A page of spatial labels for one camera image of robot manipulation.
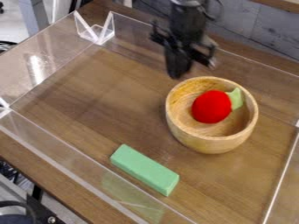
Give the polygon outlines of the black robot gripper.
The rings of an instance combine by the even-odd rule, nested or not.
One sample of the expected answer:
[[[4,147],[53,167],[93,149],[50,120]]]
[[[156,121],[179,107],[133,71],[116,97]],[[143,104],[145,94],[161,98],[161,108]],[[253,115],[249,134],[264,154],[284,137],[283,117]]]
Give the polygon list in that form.
[[[149,39],[163,46],[167,73],[179,79],[191,69],[192,62],[213,67],[216,45],[205,36],[207,20],[215,17],[208,13],[209,0],[169,0],[171,13],[168,28],[152,22]]]

